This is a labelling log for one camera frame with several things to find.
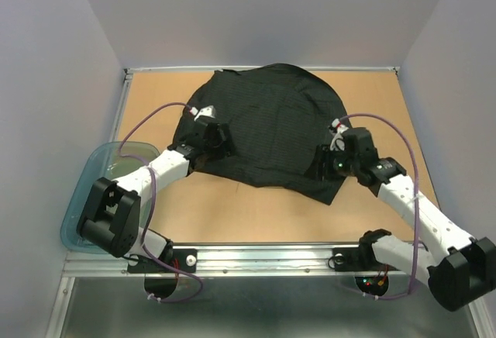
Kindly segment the black pinstriped long sleeve shirt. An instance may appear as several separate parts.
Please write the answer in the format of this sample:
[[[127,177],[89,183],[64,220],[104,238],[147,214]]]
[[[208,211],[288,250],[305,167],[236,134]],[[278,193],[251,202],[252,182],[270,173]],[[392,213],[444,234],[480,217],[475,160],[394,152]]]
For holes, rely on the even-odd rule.
[[[344,182],[305,176],[317,146],[332,139],[331,121],[347,114],[337,92],[321,78],[290,64],[247,71],[216,71],[188,99],[213,105],[229,126],[235,153],[200,171],[256,188],[281,187],[329,205]]]

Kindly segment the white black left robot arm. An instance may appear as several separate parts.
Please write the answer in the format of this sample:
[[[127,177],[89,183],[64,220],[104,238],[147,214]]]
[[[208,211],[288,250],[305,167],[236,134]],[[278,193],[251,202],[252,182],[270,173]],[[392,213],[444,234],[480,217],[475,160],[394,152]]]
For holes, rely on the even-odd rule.
[[[234,146],[225,123],[199,116],[191,132],[174,141],[158,157],[122,177],[99,178],[91,186],[76,232],[115,258],[145,259],[155,271],[181,273],[172,261],[172,242],[142,225],[142,207],[153,212],[157,193],[186,178],[211,160],[230,157]]]

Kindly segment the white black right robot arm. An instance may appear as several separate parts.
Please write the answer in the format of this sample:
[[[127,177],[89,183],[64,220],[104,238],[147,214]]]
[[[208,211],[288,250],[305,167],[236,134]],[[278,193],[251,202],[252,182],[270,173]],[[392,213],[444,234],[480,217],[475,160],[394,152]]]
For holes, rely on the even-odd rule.
[[[328,260],[335,271],[376,271],[383,266],[426,285],[434,299],[454,312],[495,289],[495,245],[454,224],[418,188],[392,157],[381,158],[370,132],[339,120],[330,127],[332,141],[318,147],[314,177],[356,178],[389,205],[414,230],[413,243],[386,229],[369,230],[356,247]]]

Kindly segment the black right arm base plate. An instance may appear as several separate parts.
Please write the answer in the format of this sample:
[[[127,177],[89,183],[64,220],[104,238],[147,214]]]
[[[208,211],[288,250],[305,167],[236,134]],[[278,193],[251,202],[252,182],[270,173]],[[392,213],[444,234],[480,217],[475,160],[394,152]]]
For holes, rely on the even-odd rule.
[[[337,247],[325,252],[327,266],[337,272],[364,272],[383,270],[387,265],[381,263],[368,250],[358,247]],[[389,271],[397,268],[388,265]]]

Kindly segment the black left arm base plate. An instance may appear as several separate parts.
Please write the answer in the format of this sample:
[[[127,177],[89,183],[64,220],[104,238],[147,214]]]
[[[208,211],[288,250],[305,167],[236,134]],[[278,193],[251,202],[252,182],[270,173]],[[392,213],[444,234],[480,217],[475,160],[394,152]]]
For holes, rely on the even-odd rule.
[[[198,251],[194,248],[174,248],[162,261],[170,267],[194,274],[197,269]],[[136,255],[131,256],[126,270],[130,274],[171,273],[170,270],[161,267],[155,261]]]

